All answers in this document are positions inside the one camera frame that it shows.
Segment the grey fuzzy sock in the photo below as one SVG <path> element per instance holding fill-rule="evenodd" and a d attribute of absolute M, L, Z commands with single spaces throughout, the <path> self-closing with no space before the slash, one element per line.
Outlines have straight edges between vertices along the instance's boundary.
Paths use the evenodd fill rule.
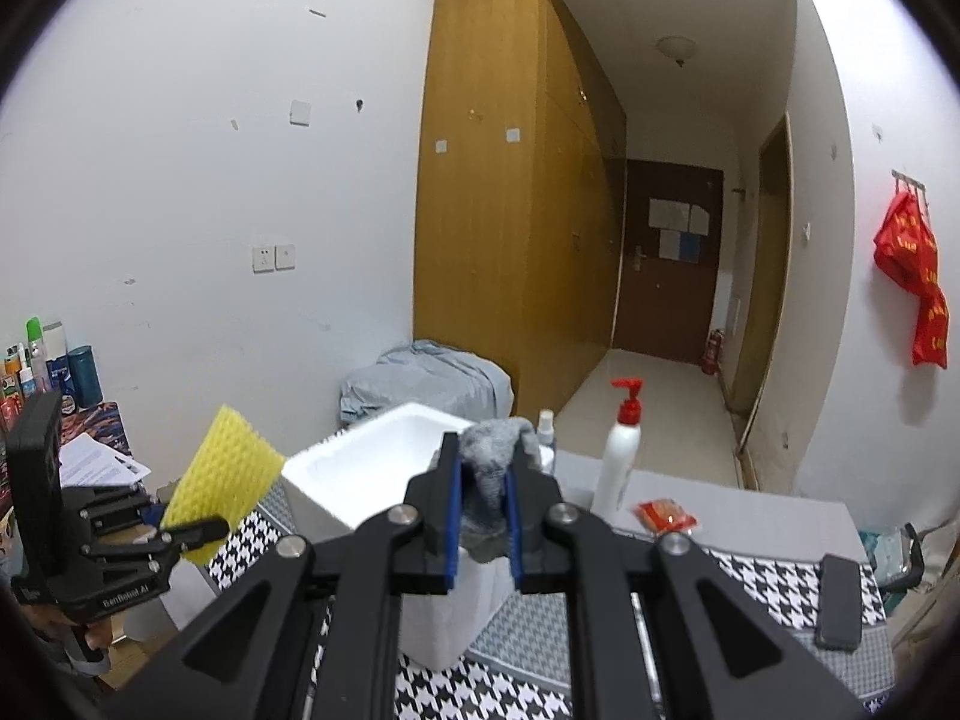
<path fill-rule="evenodd" d="M 539 439 L 526 418 L 489 419 L 460 434 L 462 466 L 472 478 L 462 502 L 460 546 L 477 564 L 508 554 L 506 473 L 516 450 L 530 466 L 539 465 Z"/>

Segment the yellow foam sheet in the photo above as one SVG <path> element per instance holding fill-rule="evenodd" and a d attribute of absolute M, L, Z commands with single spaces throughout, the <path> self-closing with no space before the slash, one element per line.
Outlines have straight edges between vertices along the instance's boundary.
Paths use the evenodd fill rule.
<path fill-rule="evenodd" d="M 277 481 L 286 463 L 256 429 L 223 405 L 176 484 L 161 527 L 221 517 L 233 533 Z"/>

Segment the small clear spray bottle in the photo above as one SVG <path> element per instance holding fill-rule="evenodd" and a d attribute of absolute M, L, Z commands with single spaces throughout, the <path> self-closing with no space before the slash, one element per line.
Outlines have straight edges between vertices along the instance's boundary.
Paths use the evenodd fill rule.
<path fill-rule="evenodd" d="M 540 411 L 535 432 L 539 441 L 540 470 L 547 475 L 553 475 L 556 463 L 555 413 L 553 411 Z"/>

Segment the white foam box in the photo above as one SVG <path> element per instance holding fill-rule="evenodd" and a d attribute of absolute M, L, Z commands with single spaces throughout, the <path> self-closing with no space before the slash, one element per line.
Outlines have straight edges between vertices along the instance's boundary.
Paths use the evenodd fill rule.
<path fill-rule="evenodd" d="M 508 555 L 477 564 L 462 546 L 454 589 L 402 589 L 402 544 L 418 517 L 404 502 L 407 484 L 433 468 L 444 434 L 460 440 L 474 424 L 407 403 L 283 466 L 295 533 L 313 566 L 309 582 L 335 601 L 335 671 L 377 665 L 396 653 L 445 670 L 511 595 Z"/>

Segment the white paper sheets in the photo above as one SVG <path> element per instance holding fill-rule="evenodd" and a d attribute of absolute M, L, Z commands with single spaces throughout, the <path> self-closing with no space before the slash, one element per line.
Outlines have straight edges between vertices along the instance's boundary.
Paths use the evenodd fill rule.
<path fill-rule="evenodd" d="M 151 470 L 109 445 L 80 434 L 60 447 L 60 484 L 64 488 L 132 486 L 149 477 Z"/>

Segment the white pump bottle red top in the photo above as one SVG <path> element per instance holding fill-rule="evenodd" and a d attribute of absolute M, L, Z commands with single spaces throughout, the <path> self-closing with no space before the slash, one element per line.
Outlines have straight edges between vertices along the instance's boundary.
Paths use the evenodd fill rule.
<path fill-rule="evenodd" d="M 613 379 L 612 385 L 623 388 L 626 395 L 620 401 L 615 422 L 608 431 L 602 454 L 601 476 L 597 479 L 596 491 L 590 504 L 590 511 L 604 520 L 610 520 L 622 502 L 643 433 L 643 404 L 640 400 L 643 381 L 639 377 L 622 377 Z"/>

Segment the grey blue bedding pile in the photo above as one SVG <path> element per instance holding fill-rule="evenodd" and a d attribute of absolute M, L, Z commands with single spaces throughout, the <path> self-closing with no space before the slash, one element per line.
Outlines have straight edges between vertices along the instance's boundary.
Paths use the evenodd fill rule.
<path fill-rule="evenodd" d="M 389 349 L 340 385 L 343 426 L 405 403 L 420 403 L 469 421 L 507 418 L 514 406 L 511 377 L 496 362 L 464 349 L 416 340 Z"/>

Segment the red snack packet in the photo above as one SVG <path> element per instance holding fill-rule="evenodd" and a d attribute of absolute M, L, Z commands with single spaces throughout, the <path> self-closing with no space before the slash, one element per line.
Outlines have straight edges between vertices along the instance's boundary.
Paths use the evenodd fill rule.
<path fill-rule="evenodd" d="M 700 526 L 697 517 L 690 514 L 676 500 L 667 499 L 667 497 L 638 502 L 631 509 L 631 513 L 640 522 L 641 527 L 654 536 L 666 533 L 691 535 Z"/>

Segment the green capped spray bottle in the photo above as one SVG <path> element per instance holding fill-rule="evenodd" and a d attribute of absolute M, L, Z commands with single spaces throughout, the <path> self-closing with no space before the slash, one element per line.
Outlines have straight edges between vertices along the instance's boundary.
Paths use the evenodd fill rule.
<path fill-rule="evenodd" d="M 44 344 L 43 326 L 37 317 L 26 320 L 26 340 L 28 340 L 29 366 L 36 383 L 37 392 L 50 390 L 49 369 L 47 369 L 47 353 Z"/>

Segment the red fire extinguisher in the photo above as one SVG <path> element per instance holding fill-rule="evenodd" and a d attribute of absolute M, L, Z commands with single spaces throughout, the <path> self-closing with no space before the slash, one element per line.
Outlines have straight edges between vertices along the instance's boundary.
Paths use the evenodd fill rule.
<path fill-rule="evenodd" d="M 714 376 L 719 371 L 719 361 L 721 360 L 722 344 L 724 343 L 724 333 L 715 328 L 711 330 L 704 347 L 703 358 L 701 358 L 700 369 L 707 376 Z"/>

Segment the dark brown entrance door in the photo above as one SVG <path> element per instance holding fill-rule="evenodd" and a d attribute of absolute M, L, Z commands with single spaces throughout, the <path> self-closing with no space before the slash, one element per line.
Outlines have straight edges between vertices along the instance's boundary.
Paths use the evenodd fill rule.
<path fill-rule="evenodd" d="M 613 346 L 697 364 L 715 307 L 724 174 L 626 163 L 625 227 Z"/>

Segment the side wooden door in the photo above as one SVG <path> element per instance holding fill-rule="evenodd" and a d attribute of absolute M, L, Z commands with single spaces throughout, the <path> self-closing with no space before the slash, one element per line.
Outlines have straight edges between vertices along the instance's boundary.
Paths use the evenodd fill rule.
<path fill-rule="evenodd" d="M 793 237 L 793 145 L 784 114 L 758 152 L 757 237 L 750 302 L 729 405 L 750 416 L 775 351 Z"/>

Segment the black smartphone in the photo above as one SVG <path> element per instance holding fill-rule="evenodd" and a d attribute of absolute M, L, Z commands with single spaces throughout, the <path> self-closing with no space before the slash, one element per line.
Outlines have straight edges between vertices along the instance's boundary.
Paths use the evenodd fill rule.
<path fill-rule="evenodd" d="M 846 557 L 820 561 L 815 643 L 823 650 L 855 652 L 862 640 L 861 571 Z"/>

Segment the wooden wardrobe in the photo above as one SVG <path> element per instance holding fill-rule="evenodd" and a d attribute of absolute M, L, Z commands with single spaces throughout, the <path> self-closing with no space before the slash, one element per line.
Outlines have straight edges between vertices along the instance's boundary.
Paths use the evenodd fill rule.
<path fill-rule="evenodd" d="M 626 115 L 563 0 L 434 0 L 413 331 L 558 411 L 612 338 Z"/>

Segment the red hanging bag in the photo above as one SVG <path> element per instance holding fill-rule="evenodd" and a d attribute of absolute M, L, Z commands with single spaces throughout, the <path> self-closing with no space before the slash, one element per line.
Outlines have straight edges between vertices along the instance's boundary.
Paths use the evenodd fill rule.
<path fill-rule="evenodd" d="M 898 187 L 874 236 L 874 263 L 918 299 L 911 362 L 949 366 L 950 310 L 939 283 L 939 247 L 918 193 Z"/>

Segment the ceiling lamp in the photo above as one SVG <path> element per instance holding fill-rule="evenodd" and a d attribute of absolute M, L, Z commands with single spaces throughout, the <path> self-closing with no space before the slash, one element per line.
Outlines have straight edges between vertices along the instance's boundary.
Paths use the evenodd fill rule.
<path fill-rule="evenodd" d="M 664 36 L 656 41 L 656 49 L 677 67 L 683 68 L 695 59 L 698 54 L 698 44 L 686 36 Z"/>

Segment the white wall socket pair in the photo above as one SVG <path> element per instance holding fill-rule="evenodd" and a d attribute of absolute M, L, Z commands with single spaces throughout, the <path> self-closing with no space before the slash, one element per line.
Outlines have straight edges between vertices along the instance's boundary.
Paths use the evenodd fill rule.
<path fill-rule="evenodd" d="M 296 247 L 293 244 L 254 245 L 251 249 L 251 270 L 254 275 L 295 268 Z"/>

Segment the white wall switch plate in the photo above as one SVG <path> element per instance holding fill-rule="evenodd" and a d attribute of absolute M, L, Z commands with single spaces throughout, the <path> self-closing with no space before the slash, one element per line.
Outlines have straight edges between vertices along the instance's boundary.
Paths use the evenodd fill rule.
<path fill-rule="evenodd" d="M 306 101 L 293 99 L 290 104 L 290 124 L 295 127 L 307 127 L 311 123 L 311 105 Z"/>

